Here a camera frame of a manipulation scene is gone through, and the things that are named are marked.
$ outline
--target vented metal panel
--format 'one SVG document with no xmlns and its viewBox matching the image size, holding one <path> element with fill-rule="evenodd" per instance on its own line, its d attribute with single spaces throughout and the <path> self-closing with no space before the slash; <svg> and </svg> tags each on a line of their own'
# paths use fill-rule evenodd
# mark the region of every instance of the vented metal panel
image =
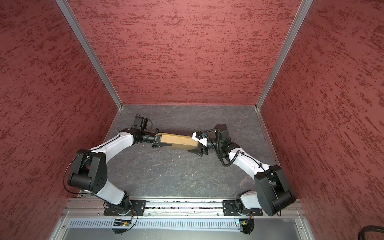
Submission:
<svg viewBox="0 0 384 240">
<path fill-rule="evenodd" d="M 68 228 L 112 228 L 114 218 L 74 218 L 71 219 Z M 177 218 L 139 218 L 135 228 L 161 228 L 179 230 L 220 230 L 238 231 L 240 227 L 238 219 L 177 219 Z"/>
</svg>

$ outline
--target black mounting plate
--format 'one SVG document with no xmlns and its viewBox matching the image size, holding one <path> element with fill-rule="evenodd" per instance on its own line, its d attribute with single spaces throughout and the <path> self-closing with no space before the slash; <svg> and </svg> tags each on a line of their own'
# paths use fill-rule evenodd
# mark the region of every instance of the black mounting plate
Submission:
<svg viewBox="0 0 384 240">
<path fill-rule="evenodd" d="M 224 216 L 241 216 L 237 210 L 235 209 L 236 201 L 235 200 L 224 200 L 223 201 L 223 213 Z M 252 209 L 254 216 L 262 216 L 262 209 Z"/>
<path fill-rule="evenodd" d="M 133 209 L 135 210 L 134 216 L 143 216 L 144 210 L 145 210 L 145 204 L 147 203 L 146 200 L 131 200 Z M 112 208 L 106 208 L 104 209 L 104 216 L 119 216 L 124 217 L 116 212 L 113 212 L 114 210 Z"/>
</svg>

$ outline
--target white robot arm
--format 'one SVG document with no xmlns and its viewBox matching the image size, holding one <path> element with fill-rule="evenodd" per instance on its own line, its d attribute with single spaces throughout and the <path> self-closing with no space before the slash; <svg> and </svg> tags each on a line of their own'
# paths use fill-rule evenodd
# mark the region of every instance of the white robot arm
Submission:
<svg viewBox="0 0 384 240">
<path fill-rule="evenodd" d="M 117 153 L 137 143 L 151 143 L 153 148 L 175 145 L 199 156 L 207 155 L 208 149 L 214 149 L 222 165 L 232 164 L 244 170 L 256 183 L 256 191 L 249 191 L 240 196 L 237 211 L 247 214 L 252 208 L 263 209 L 272 216 L 282 208 L 295 202 L 295 195 L 278 166 L 269 166 L 248 155 L 239 145 L 231 141 L 225 124 L 205 132 L 194 132 L 192 137 L 174 134 L 146 132 L 148 119 L 136 115 L 130 129 L 124 129 L 111 140 L 89 150 L 80 149 L 73 161 L 68 185 L 83 189 L 105 200 L 110 209 L 118 215 L 127 215 L 132 206 L 128 195 L 118 189 L 107 177 L 106 165 Z M 209 138 L 214 132 L 216 138 Z"/>
</svg>

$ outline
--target wire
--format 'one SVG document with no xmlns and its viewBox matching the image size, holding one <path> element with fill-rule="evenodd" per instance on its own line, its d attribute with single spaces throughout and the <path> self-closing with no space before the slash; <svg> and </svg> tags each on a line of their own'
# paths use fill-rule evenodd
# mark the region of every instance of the wire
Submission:
<svg viewBox="0 0 384 240">
<path fill-rule="evenodd" d="M 136 222 L 127 231 L 131 230 L 136 225 L 137 221 L 139 220 L 139 213 L 138 212 L 136 212 L 136 213 L 137 213 Z"/>
<path fill-rule="evenodd" d="M 252 218 L 252 216 L 253 216 L 253 211 L 252 211 L 252 209 L 251 209 L 251 215 L 249 216 L 247 222 Z"/>
<path fill-rule="evenodd" d="M 99 148 L 96 148 L 96 149 L 93 149 L 93 150 L 90 150 L 90 151 L 95 151 L 95 150 L 97 150 L 97 149 L 102 149 L 105 145 L 107 145 L 107 144 L 109 144 L 109 143 L 115 141 L 116 139 L 120 138 L 120 135 L 121 135 L 121 132 L 119 131 L 119 135 L 118 135 L 115 139 L 113 139 L 113 140 L 111 140 L 111 141 L 107 141 L 104 145 L 99 146 Z"/>
<path fill-rule="evenodd" d="M 252 160 L 254 160 L 255 161 L 255 163 L 257 163 L 257 165 L 259 165 L 259 167 L 261 167 L 262 169 L 263 169 L 263 171 L 265 172 L 265 169 L 263 168 L 263 164 L 262 163 L 258 163 L 253 157 L 250 157 L 250 156 L 248 156 L 248 155 L 246 155 L 244 152 L 242 152 L 242 154 L 241 154 L 242 156 L 246 156 L 246 157 L 249 157 L 250 159 L 252 159 Z M 279 209 L 280 209 L 280 215 L 278 214 L 278 213 L 276 213 L 279 217 L 281 217 L 281 205 L 280 205 L 280 201 L 279 201 L 279 198 L 277 197 L 277 193 L 276 193 L 276 191 L 275 191 L 275 189 L 273 188 L 273 185 L 272 185 L 272 183 L 271 183 L 271 180 L 269 179 L 269 177 L 268 177 L 268 175 L 266 174 L 266 177 L 267 177 L 267 179 L 268 179 L 268 182 L 269 182 L 269 184 L 271 185 L 271 187 L 272 187 L 272 190 L 273 190 L 273 192 L 275 193 L 275 196 L 276 196 L 276 199 L 277 199 L 277 202 L 279 203 Z"/>
<path fill-rule="evenodd" d="M 116 139 L 118 139 L 118 138 L 120 138 L 120 135 L 121 135 L 121 132 L 119 131 L 119 135 L 115 138 L 115 139 L 113 139 L 113 140 L 111 140 L 111 141 L 107 141 L 104 145 L 101 145 L 101 146 L 99 146 L 99 148 L 97 148 L 97 149 L 101 149 L 102 147 L 104 147 L 105 145 L 107 145 L 108 143 L 110 143 L 110 142 L 113 142 L 114 140 L 116 140 Z M 83 192 L 83 193 L 76 193 L 76 192 L 71 192 L 71 191 L 69 191 L 68 189 L 67 189 L 67 187 L 65 186 L 65 174 L 67 173 L 67 171 L 68 171 L 68 168 L 70 167 L 70 165 L 72 164 L 72 162 L 78 157 L 78 156 L 80 156 L 82 153 L 80 153 L 79 155 L 77 155 L 76 157 L 74 157 L 74 159 L 72 159 L 72 161 L 68 164 L 68 166 L 67 166 L 67 168 L 65 169 L 65 172 L 64 172 L 64 176 L 63 176 L 63 186 L 64 186 L 64 189 L 67 191 L 67 192 L 69 192 L 69 193 L 72 193 L 72 194 L 80 194 L 80 195 L 84 195 L 84 194 L 94 194 L 93 192 Z"/>
<path fill-rule="evenodd" d="M 133 219 L 133 211 L 134 211 L 134 209 L 132 208 L 132 209 L 131 209 L 132 214 L 131 214 L 130 222 L 132 222 L 132 219 Z M 120 221 L 120 222 L 123 222 L 123 223 L 124 223 L 124 222 L 126 222 L 127 220 L 125 220 L 125 219 L 120 219 L 120 218 L 116 218 L 115 221 Z"/>
<path fill-rule="evenodd" d="M 132 221 L 132 219 L 133 219 L 133 215 L 134 215 L 134 213 L 135 213 L 135 209 L 132 207 L 132 209 L 131 209 L 131 221 Z"/>
<path fill-rule="evenodd" d="M 68 168 L 70 167 L 70 165 L 72 164 L 72 162 L 78 157 L 78 156 L 80 156 L 82 153 L 80 153 L 79 155 L 77 155 L 70 163 L 69 163 L 69 165 L 67 166 L 67 168 L 65 169 L 65 172 L 64 172 L 64 176 L 63 176 L 63 186 L 64 186 L 64 189 L 67 191 L 67 192 L 69 192 L 69 193 L 72 193 L 72 194 L 79 194 L 79 195 L 84 195 L 84 194 L 89 194 L 89 192 L 83 192 L 83 193 L 79 193 L 79 192 L 71 192 L 71 191 L 69 191 L 68 189 L 67 189 L 67 187 L 65 186 L 65 174 L 67 173 L 67 170 L 68 170 Z"/>
<path fill-rule="evenodd" d="M 358 233 L 358 240 L 365 240 L 365 233 L 366 232 L 379 232 L 384 233 L 384 227 L 381 226 L 374 226 L 374 225 L 368 225 L 361 229 L 361 231 Z"/>
<path fill-rule="evenodd" d="M 242 155 L 242 156 L 246 156 L 246 157 L 252 159 L 255 163 L 257 163 L 257 165 L 259 165 L 259 167 L 261 167 L 261 168 L 265 171 L 265 169 L 263 168 L 263 164 L 262 164 L 262 163 L 257 162 L 256 159 L 254 159 L 254 158 L 251 157 L 251 156 L 248 156 L 247 154 L 245 154 L 245 152 L 242 152 L 241 155 Z"/>
<path fill-rule="evenodd" d="M 217 138 L 216 138 L 216 148 L 215 146 L 213 145 L 211 139 L 208 137 L 208 133 L 209 132 L 213 132 L 213 131 L 217 131 Z M 224 166 L 224 167 L 229 167 L 232 165 L 232 163 L 236 160 L 237 156 L 240 154 L 240 151 L 237 151 L 235 156 L 232 158 L 232 160 L 230 160 L 228 163 L 225 163 L 224 160 L 223 160 L 223 157 L 220 155 L 220 147 L 219 147 L 219 142 L 220 142 L 220 138 L 221 138 L 221 133 L 220 133 L 220 129 L 218 128 L 213 128 L 213 129 L 210 129 L 210 130 L 206 130 L 203 132 L 203 136 L 205 136 L 207 138 L 207 140 L 209 141 L 209 143 L 212 145 L 212 147 L 214 148 L 215 150 L 215 153 L 218 157 L 218 159 L 220 160 L 221 164 Z"/>
<path fill-rule="evenodd" d="M 152 123 L 152 121 L 149 118 L 147 118 L 147 119 L 151 122 L 151 128 L 149 130 L 147 128 L 145 128 L 149 132 L 152 129 L 152 127 L 153 127 L 153 123 Z"/>
</svg>

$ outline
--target aluminum frame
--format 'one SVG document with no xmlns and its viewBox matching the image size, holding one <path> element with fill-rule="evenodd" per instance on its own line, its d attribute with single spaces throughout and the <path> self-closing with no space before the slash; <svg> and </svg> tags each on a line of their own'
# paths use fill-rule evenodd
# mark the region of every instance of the aluminum frame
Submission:
<svg viewBox="0 0 384 240">
<path fill-rule="evenodd" d="M 109 77 L 107 73 L 104 71 L 103 66 L 101 65 L 99 59 L 97 58 L 96 53 L 94 52 L 91 44 L 89 43 L 87 37 L 85 36 L 83 30 L 80 27 L 79 22 L 77 21 L 75 15 L 73 14 L 73 11 L 71 10 L 71 7 L 69 6 L 67 0 L 56 0 L 56 3 L 59 5 L 59 8 L 61 9 L 62 13 L 64 14 L 65 18 L 67 19 L 69 25 L 71 26 L 73 32 L 75 33 L 77 39 L 81 43 L 81 45 L 84 48 L 84 51 L 88 55 L 89 59 L 91 60 L 94 68 L 96 69 L 97 73 L 99 74 L 101 80 L 103 81 L 105 87 L 107 88 L 109 94 L 113 98 L 113 101 L 115 101 L 117 107 L 119 109 L 122 108 L 123 104 L 113 87 L 111 81 L 109 80 Z"/>
<path fill-rule="evenodd" d="M 268 147 L 269 153 L 271 154 L 274 163 L 280 166 L 279 159 L 277 158 L 277 155 L 276 155 L 275 149 L 273 147 L 271 138 L 269 137 L 268 130 L 265 126 L 262 114 L 261 114 L 260 110 L 256 108 L 256 106 L 255 106 L 255 112 L 256 112 L 257 118 L 259 119 L 260 127 L 262 128 L 262 132 L 263 132 L 264 139 L 265 139 L 266 145 Z"/>
<path fill-rule="evenodd" d="M 145 199 L 147 201 L 144 215 L 138 217 L 141 221 L 203 221 L 204 219 L 212 221 L 228 221 L 233 219 L 237 222 L 239 216 L 223 215 L 223 200 L 234 200 L 227 198 L 199 198 L 199 197 L 130 197 L 130 199 Z M 65 232 L 70 228 L 69 224 L 74 220 L 95 221 L 110 220 L 111 216 L 104 216 L 104 201 L 94 196 L 83 196 L 81 198 L 68 199 L 67 206 L 64 209 L 61 220 L 56 226 L 56 232 L 52 234 L 50 240 L 61 240 Z M 281 217 L 269 217 L 265 213 L 263 216 L 255 218 L 271 219 L 294 219 L 301 240 L 314 240 L 311 235 L 306 215 L 301 206 L 300 200 L 285 208 L 281 212 Z M 84 226 L 84 228 L 94 228 L 94 226 Z"/>
<path fill-rule="evenodd" d="M 119 117 L 120 117 L 120 115 L 121 115 L 121 113 L 122 113 L 123 108 L 124 108 L 124 106 L 122 106 L 121 108 L 118 109 L 118 111 L 117 111 L 117 113 L 116 113 L 116 115 L 115 115 L 115 118 L 113 119 L 113 122 L 112 122 L 111 126 L 109 127 L 109 130 L 108 130 L 108 132 L 107 132 L 107 135 L 105 135 L 105 138 L 104 138 L 104 141 L 103 141 L 103 142 L 106 142 L 106 141 L 108 141 L 109 139 L 112 138 L 113 130 L 114 130 L 115 127 L 116 127 L 116 124 L 117 124 L 117 122 L 118 122 L 118 120 L 119 120 Z"/>
<path fill-rule="evenodd" d="M 297 10 L 296 16 L 293 19 L 292 25 L 288 31 L 288 34 L 284 40 L 283 46 L 281 47 L 281 50 L 279 52 L 279 55 L 277 56 L 276 62 L 273 65 L 273 68 L 271 70 L 271 74 L 269 75 L 265 86 L 263 88 L 262 93 L 260 94 L 260 97 L 256 103 L 256 108 L 260 110 L 266 96 L 268 95 L 268 92 L 276 78 L 277 73 L 280 70 L 281 65 L 284 62 L 285 57 L 287 56 L 287 53 L 289 52 L 289 49 L 291 48 L 291 45 L 293 43 L 293 40 L 295 39 L 297 32 L 300 29 L 301 24 L 303 23 L 303 20 L 305 18 L 305 15 L 307 14 L 313 0 L 303 0 L 299 6 L 299 9 Z"/>
</svg>

